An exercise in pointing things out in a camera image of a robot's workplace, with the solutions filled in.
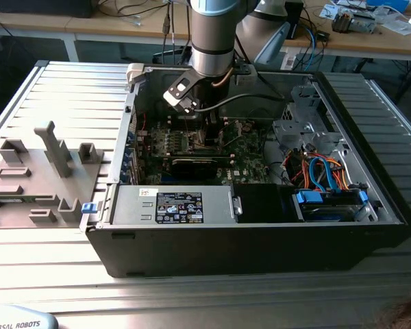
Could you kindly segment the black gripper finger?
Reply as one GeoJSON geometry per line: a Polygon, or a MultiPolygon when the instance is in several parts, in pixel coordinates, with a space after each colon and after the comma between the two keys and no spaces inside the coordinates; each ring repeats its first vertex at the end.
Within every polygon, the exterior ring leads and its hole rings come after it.
{"type": "Polygon", "coordinates": [[[205,144],[216,144],[219,139],[221,120],[217,114],[207,114],[205,116],[205,144]]]}

